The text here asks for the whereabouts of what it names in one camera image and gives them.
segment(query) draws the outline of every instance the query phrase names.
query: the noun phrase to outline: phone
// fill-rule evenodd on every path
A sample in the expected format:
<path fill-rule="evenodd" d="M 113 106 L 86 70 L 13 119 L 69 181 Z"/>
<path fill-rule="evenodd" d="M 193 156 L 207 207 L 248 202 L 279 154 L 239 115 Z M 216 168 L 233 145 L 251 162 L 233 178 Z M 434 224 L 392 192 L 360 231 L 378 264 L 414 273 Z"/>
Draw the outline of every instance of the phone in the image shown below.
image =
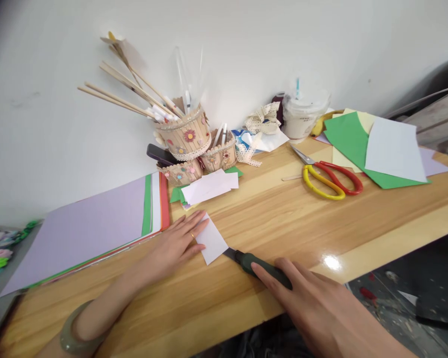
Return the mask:
<path fill-rule="evenodd" d="M 155 146 L 154 144 L 148 144 L 146 154 L 148 155 L 148 157 L 160 162 L 164 167 L 182 163 L 182 161 L 178 161 L 176 158 L 174 158 L 171 153 L 165 151 L 162 148 L 159 148 L 158 146 Z"/>

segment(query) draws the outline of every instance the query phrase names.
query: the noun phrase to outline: yellow scissor handle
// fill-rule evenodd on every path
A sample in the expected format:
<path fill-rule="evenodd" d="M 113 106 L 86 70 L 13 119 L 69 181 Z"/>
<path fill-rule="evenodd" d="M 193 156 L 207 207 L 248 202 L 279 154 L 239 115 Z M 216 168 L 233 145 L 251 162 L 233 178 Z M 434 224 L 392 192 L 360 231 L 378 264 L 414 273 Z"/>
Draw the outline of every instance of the yellow scissor handle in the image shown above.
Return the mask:
<path fill-rule="evenodd" d="M 333 190 L 335 190 L 335 192 L 338 195 L 330 195 L 330 194 L 326 194 L 323 191 L 318 190 L 315 186 L 312 185 L 312 183 L 309 180 L 309 172 L 310 174 L 312 174 L 312 176 L 317 179 L 318 181 L 321 181 L 322 183 L 324 183 L 325 185 L 327 185 L 328 187 L 332 188 Z M 303 177 L 304 177 L 304 183 L 307 184 L 307 186 L 310 188 L 310 190 L 312 190 L 314 193 L 330 199 L 330 200 L 342 200 L 345 198 L 345 192 L 337 185 L 335 185 L 333 182 L 331 182 L 330 180 L 327 180 L 326 178 L 324 178 L 323 176 L 319 175 L 315 170 L 314 167 L 312 167 L 311 165 L 306 165 L 304 166 L 304 172 L 303 172 Z"/>

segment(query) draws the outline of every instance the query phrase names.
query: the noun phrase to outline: white wall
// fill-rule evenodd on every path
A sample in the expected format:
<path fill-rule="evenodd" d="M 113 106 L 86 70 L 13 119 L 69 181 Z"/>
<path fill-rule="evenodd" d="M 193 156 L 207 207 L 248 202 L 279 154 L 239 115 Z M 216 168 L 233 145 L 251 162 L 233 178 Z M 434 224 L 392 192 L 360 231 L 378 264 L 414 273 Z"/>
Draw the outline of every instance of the white wall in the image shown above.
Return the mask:
<path fill-rule="evenodd" d="M 292 69 L 320 77 L 334 108 L 383 114 L 448 60 L 448 0 L 2 0 L 0 224 L 153 170 L 151 124 L 76 90 L 88 80 L 139 104 L 98 69 L 101 59 L 119 65 L 99 40 L 108 29 L 171 96 L 174 46 L 197 58 L 204 45 L 208 117 L 234 127 Z"/>

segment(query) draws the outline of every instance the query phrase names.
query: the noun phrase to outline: green knife handle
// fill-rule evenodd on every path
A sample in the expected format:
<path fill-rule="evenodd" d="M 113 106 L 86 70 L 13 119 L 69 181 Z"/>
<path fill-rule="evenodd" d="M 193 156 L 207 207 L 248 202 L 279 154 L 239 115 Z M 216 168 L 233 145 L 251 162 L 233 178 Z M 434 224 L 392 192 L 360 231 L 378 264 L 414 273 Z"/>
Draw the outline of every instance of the green knife handle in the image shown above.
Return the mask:
<path fill-rule="evenodd" d="M 266 261 L 263 261 L 253 254 L 244 254 L 240 258 L 240 265 L 242 266 L 242 269 L 247 272 L 248 274 L 251 274 L 252 276 L 257 277 L 257 275 L 252 270 L 252 267 L 250 266 L 251 263 L 257 263 L 261 265 L 272 277 L 274 277 L 276 280 L 278 280 L 281 284 L 283 284 L 288 289 L 292 289 L 292 284 L 290 283 L 290 280 L 287 278 L 285 273 L 277 268 L 272 266 L 271 264 L 268 264 Z"/>

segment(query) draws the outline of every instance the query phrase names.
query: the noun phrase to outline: pencil holder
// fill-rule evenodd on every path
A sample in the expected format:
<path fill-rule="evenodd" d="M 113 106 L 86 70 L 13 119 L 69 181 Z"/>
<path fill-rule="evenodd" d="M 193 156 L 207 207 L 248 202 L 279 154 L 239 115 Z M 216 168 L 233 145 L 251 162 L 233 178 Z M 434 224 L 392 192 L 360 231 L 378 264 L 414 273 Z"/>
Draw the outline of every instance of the pencil holder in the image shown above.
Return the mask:
<path fill-rule="evenodd" d="M 181 119 L 154 125 L 177 160 L 197 158 L 211 145 L 208 122 L 201 106 Z"/>
<path fill-rule="evenodd" d="M 214 142 L 214 138 L 218 130 L 215 129 L 211 132 L 211 139 Z M 215 172 L 219 169 L 229 169 L 237 163 L 237 156 L 235 155 L 235 137 L 231 131 L 226 133 L 224 145 L 218 146 L 207 150 L 201 155 L 204 166 L 209 173 Z"/>
<path fill-rule="evenodd" d="M 203 176 L 203 168 L 197 158 L 170 167 L 161 168 L 159 165 L 157 167 L 175 187 L 191 184 Z"/>

